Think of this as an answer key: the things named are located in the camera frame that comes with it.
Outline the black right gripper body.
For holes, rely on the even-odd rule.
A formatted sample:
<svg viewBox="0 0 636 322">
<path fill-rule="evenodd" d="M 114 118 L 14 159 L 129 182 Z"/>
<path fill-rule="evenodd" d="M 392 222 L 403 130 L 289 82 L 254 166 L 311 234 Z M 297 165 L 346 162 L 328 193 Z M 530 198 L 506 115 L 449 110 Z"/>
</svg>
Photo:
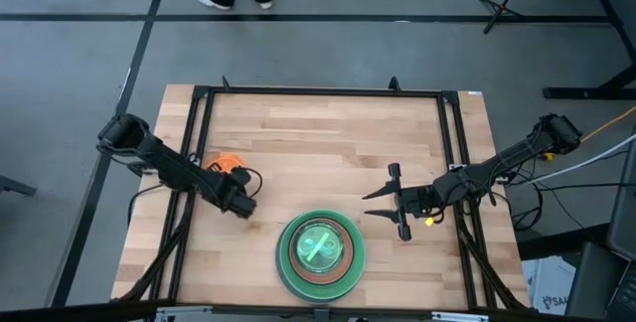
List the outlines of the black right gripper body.
<svg viewBox="0 0 636 322">
<path fill-rule="evenodd" d="M 416 218 L 423 218 L 425 215 L 430 215 L 430 212 L 426 210 L 432 208 L 432 190 L 430 186 L 404 188 L 401 185 L 399 163 L 389 165 L 389 174 L 395 206 L 391 213 L 391 220 L 397 225 L 398 237 L 408 242 L 411 240 L 411 231 L 406 216 L 411 214 Z"/>
</svg>

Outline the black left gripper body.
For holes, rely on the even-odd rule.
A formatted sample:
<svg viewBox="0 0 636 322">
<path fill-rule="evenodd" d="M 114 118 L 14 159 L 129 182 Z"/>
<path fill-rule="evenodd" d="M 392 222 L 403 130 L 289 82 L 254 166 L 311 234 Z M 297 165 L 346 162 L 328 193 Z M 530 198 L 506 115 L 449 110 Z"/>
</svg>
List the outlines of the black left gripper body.
<svg viewBox="0 0 636 322">
<path fill-rule="evenodd" d="M 215 186 L 216 205 L 223 212 L 248 219 L 256 208 L 256 200 L 246 191 L 251 176 L 247 168 L 235 167 L 230 172 L 220 172 Z"/>
</svg>

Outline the terracotta brown plastic plate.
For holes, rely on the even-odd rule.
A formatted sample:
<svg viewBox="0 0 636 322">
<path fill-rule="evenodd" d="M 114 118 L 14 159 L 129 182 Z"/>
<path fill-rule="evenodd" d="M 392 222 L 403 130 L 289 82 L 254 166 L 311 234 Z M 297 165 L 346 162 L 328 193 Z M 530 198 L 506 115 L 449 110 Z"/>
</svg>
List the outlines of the terracotta brown plastic plate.
<svg viewBox="0 0 636 322">
<path fill-rule="evenodd" d="M 303 223 L 293 232 L 288 250 L 293 270 L 317 285 L 342 279 L 354 257 L 351 235 L 340 223 L 326 218 Z"/>
</svg>

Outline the small orange translucent plate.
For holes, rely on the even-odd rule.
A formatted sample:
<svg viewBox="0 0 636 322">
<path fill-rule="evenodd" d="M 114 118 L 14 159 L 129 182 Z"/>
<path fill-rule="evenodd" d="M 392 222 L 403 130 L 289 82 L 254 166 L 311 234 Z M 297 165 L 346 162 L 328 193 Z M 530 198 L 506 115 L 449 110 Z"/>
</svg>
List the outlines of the small orange translucent plate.
<svg viewBox="0 0 636 322">
<path fill-rule="evenodd" d="M 234 153 L 220 152 L 213 159 L 203 165 L 205 170 L 212 170 L 215 172 L 231 173 L 234 168 L 245 168 L 246 163 L 244 160 Z"/>
</svg>

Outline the white printed box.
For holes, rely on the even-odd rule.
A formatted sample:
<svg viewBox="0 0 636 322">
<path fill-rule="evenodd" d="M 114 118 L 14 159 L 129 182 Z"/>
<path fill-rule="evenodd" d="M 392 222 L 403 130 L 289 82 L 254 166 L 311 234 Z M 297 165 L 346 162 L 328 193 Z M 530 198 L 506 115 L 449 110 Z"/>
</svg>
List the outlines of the white printed box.
<svg viewBox="0 0 636 322">
<path fill-rule="evenodd" d="M 541 313 L 563 315 L 576 268 L 560 256 L 522 262 L 532 307 Z"/>
</svg>

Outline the black chair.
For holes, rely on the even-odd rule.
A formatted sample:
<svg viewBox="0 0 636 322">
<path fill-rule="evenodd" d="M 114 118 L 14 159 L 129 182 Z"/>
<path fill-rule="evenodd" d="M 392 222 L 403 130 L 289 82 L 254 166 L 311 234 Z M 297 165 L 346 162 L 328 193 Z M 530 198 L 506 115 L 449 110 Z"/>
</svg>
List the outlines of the black chair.
<svg viewBox="0 0 636 322">
<path fill-rule="evenodd" d="M 636 322 L 636 142 L 630 144 L 621 182 L 605 244 L 583 246 L 567 316 Z"/>
</svg>

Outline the grey furniture foot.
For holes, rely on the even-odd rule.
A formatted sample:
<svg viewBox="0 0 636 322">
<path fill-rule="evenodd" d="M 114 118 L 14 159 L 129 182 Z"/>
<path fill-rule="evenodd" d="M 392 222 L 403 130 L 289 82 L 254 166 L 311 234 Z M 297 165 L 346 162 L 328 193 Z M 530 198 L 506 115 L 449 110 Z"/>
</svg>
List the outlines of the grey furniture foot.
<svg viewBox="0 0 636 322">
<path fill-rule="evenodd" d="M 24 196 L 34 196 L 37 189 L 0 175 L 0 192 L 14 192 Z"/>
</svg>

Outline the black desk leg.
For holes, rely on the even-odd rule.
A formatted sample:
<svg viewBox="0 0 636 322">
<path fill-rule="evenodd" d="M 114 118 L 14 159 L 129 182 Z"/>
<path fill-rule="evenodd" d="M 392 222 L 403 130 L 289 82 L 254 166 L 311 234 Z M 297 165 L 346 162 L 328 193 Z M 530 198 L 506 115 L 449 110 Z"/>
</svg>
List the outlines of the black desk leg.
<svg viewBox="0 0 636 322">
<path fill-rule="evenodd" d="M 636 88 L 628 88 L 629 84 L 636 82 L 636 47 L 630 41 L 610 0 L 599 1 L 621 39 L 631 65 L 598 87 L 545 87 L 542 90 L 545 99 L 636 100 Z"/>
</svg>

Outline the black metal table frame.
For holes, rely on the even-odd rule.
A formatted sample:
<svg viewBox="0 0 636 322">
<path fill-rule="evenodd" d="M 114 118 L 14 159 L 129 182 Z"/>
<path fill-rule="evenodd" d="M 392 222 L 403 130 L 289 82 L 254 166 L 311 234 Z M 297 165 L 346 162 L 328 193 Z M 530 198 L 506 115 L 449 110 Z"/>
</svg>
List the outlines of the black metal table frame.
<svg viewBox="0 0 636 322">
<path fill-rule="evenodd" d="M 408 185 L 425 184 L 451 161 L 479 161 L 494 153 L 480 93 L 389 88 L 209 86 L 170 84 L 152 131 L 179 148 L 186 129 L 210 123 L 204 156 L 233 151 L 264 178 L 247 220 L 197 201 L 177 292 L 181 305 L 217 313 L 275 316 L 314 314 L 292 295 L 274 265 L 284 226 L 307 210 L 333 209 L 362 232 L 366 268 L 361 281 L 327 310 L 333 318 L 422 318 L 428 311 L 463 313 L 467 285 L 454 214 L 433 227 L 411 220 L 403 242 L 389 221 L 372 217 L 387 197 L 369 199 L 397 161 Z"/>
</svg>

